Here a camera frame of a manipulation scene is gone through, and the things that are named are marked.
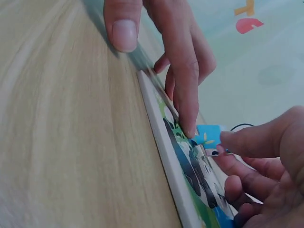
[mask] puzzle piece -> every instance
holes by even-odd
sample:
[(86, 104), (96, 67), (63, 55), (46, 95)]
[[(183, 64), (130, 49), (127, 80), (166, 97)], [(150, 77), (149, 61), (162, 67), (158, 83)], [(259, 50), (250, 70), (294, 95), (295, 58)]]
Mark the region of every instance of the puzzle piece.
[(220, 132), (222, 127), (219, 125), (198, 125), (197, 130), (199, 135), (196, 135), (192, 140), (197, 145), (203, 145), (207, 156), (218, 156), (219, 152), (216, 147), (220, 144)]

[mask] jigsaw puzzle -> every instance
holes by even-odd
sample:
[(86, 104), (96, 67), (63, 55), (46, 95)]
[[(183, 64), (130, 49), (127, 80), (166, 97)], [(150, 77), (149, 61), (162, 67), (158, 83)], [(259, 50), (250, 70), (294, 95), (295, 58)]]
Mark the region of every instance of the jigsaw puzzle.
[(224, 191), (200, 144), (212, 151), (219, 141), (219, 126), (198, 126), (188, 139), (174, 118), (164, 92), (143, 71), (138, 78), (152, 131), (169, 186), (186, 228), (232, 228), (233, 215)]

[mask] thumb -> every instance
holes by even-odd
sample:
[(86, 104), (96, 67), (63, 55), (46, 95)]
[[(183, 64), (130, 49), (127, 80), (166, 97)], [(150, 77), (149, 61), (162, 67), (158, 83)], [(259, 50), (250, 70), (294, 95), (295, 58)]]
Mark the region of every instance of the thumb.
[(281, 154), (282, 145), (289, 144), (285, 141), (291, 140), (290, 137), (286, 137), (286, 134), (290, 135), (290, 129), (294, 125), (299, 126), (297, 123), (303, 121), (304, 108), (295, 106), (266, 124), (244, 128), (238, 132), (222, 132), (220, 135), (221, 144), (230, 152), (245, 157), (284, 156)]
[(110, 42), (121, 52), (137, 46), (142, 0), (105, 0), (104, 22)]

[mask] fingernail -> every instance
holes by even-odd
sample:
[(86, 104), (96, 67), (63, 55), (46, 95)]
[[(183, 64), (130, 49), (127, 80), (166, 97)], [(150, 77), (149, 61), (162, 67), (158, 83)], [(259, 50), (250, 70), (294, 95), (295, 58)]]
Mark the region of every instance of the fingernail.
[(222, 145), (217, 145), (217, 151), (218, 151), (219, 154), (224, 153), (225, 148)]
[(189, 139), (191, 139), (191, 138), (193, 138), (195, 136), (196, 126), (194, 126), (194, 127), (188, 127), (187, 126), (183, 130), (184, 130), (184, 133), (186, 134), (186, 136)]
[(230, 152), (229, 150), (226, 150), (226, 154), (227, 154), (227, 155), (232, 155), (233, 153)]
[(113, 45), (121, 52), (132, 52), (137, 45), (136, 24), (132, 20), (118, 20), (112, 27)]

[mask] yellow letter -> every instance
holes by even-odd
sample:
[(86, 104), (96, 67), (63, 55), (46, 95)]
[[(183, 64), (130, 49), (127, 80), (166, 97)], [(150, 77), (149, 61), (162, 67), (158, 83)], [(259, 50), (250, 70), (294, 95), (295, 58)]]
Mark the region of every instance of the yellow letter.
[(249, 17), (254, 15), (254, 13), (255, 13), (254, 4), (255, 4), (254, 0), (246, 0), (246, 6), (235, 9), (234, 15), (237, 16), (237, 15), (245, 13), (245, 12), (247, 13), (247, 16), (249, 16)]

